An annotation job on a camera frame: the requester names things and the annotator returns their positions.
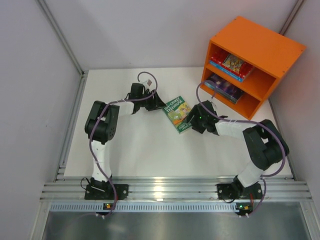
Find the green Treehouse book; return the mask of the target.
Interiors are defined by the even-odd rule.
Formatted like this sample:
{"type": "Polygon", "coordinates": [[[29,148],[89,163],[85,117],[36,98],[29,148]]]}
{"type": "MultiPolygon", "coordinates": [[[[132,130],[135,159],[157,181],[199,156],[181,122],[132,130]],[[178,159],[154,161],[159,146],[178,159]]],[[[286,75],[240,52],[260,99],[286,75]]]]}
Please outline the green Treehouse book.
{"type": "Polygon", "coordinates": [[[191,124],[185,121],[191,112],[191,107],[182,96],[167,102],[163,111],[179,134],[191,128],[191,124]]]}

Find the purple Robinson Crusoe book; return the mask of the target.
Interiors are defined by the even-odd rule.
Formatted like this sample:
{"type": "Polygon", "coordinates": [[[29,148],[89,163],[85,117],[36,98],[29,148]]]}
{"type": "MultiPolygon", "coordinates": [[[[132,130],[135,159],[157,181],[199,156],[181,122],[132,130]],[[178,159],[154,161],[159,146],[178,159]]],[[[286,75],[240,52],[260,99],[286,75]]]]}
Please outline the purple Robinson Crusoe book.
{"type": "Polygon", "coordinates": [[[233,104],[236,104],[244,94],[243,90],[215,73],[205,81],[204,85],[212,89],[215,93],[222,95],[233,104]]]}

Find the blue 26-Storey Treehouse book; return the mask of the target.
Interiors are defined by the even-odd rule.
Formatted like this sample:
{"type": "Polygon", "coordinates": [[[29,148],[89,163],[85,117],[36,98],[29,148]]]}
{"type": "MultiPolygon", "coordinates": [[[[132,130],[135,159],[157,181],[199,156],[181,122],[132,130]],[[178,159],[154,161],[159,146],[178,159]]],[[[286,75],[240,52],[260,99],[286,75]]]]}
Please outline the blue 26-Storey Treehouse book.
{"type": "Polygon", "coordinates": [[[222,71],[223,73],[227,74],[228,76],[234,78],[235,80],[237,80],[238,82],[243,82],[244,79],[238,75],[236,75],[235,73],[233,73],[232,71],[227,70],[226,68],[220,66],[219,64],[215,63],[214,61],[210,60],[209,63],[214,66],[215,68],[219,69],[220,71],[222,71]]]}

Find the red comic cover book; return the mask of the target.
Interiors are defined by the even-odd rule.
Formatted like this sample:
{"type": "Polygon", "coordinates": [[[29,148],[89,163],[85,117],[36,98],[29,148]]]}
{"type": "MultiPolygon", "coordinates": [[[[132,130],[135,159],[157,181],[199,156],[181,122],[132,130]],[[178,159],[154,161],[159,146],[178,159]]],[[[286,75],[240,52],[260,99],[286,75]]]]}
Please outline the red comic cover book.
{"type": "Polygon", "coordinates": [[[239,57],[223,50],[219,49],[213,53],[210,57],[210,61],[217,63],[223,68],[227,69],[240,76],[244,80],[254,70],[254,66],[250,63],[240,59],[239,57]]]}

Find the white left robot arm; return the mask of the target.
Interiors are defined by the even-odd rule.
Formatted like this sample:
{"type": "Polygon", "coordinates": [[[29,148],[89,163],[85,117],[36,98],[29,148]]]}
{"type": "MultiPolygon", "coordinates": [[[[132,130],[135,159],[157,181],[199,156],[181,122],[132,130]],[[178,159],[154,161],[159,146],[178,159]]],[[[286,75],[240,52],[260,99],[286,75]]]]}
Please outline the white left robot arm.
{"type": "Polygon", "coordinates": [[[84,131],[88,136],[89,150],[93,157],[94,180],[108,183],[112,177],[107,142],[111,141],[116,134],[118,119],[133,115],[141,108],[150,112],[163,109],[165,106],[157,89],[151,90],[143,83],[133,83],[130,92],[123,99],[110,103],[96,100],[93,103],[84,131]]]}

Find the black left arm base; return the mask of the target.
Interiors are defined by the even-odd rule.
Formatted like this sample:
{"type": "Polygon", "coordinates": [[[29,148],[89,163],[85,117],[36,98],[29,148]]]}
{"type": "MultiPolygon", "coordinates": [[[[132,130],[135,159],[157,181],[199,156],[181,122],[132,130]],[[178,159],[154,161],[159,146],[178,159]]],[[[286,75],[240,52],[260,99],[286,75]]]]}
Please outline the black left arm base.
{"type": "MultiPolygon", "coordinates": [[[[124,200],[129,195],[128,184],[115,184],[117,200],[124,200]]],[[[107,186],[87,185],[85,190],[85,200],[114,200],[115,192],[110,184],[107,186]]]]}

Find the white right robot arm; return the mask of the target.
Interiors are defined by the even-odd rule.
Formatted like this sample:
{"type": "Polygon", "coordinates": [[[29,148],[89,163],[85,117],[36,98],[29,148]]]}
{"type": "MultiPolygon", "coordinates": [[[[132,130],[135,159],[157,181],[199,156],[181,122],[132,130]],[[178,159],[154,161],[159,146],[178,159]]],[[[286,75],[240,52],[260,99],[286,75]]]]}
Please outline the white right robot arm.
{"type": "Polygon", "coordinates": [[[271,120],[255,122],[217,116],[213,104],[208,100],[194,105],[183,122],[191,124],[192,129],[200,134],[207,131],[216,136],[228,136],[245,142],[250,162],[232,181],[239,189],[257,183],[266,170],[281,160],[285,161],[290,152],[271,120]]]}

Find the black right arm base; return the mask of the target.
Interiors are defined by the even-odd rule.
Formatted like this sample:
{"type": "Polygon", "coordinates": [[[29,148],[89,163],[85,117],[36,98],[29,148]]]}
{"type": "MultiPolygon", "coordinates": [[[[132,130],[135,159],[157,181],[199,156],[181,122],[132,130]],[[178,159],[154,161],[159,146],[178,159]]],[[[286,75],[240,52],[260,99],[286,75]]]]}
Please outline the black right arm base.
{"type": "Polygon", "coordinates": [[[245,188],[234,183],[219,183],[216,188],[218,199],[228,203],[235,200],[260,200],[263,196],[263,190],[259,183],[245,188]]]}

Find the orange wooden shelf cabinet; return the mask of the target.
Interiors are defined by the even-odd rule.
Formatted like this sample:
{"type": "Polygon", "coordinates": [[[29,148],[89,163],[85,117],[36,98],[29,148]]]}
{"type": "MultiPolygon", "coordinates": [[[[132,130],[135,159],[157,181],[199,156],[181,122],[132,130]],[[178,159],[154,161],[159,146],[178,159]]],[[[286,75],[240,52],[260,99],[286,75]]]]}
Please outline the orange wooden shelf cabinet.
{"type": "Polygon", "coordinates": [[[243,90],[236,104],[222,95],[215,97],[238,114],[250,120],[270,97],[290,68],[306,50],[306,46],[278,34],[242,16],[233,19],[209,41],[202,80],[217,74],[243,90]],[[240,82],[210,63],[214,53],[224,50],[253,66],[240,82]]]}

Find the aluminium mounting rail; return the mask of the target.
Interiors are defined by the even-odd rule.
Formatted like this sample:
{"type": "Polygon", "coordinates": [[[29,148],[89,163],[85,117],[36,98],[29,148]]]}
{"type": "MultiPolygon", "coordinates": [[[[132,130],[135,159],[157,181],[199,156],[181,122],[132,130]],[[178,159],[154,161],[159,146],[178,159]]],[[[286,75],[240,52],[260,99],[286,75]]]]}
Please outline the aluminium mounting rail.
{"type": "Polygon", "coordinates": [[[125,178],[114,179],[117,198],[90,190],[80,178],[46,183],[40,201],[53,211],[80,212],[250,212],[263,203],[310,202],[307,184],[293,179],[272,178],[241,196],[227,187],[227,178],[125,178]]]}

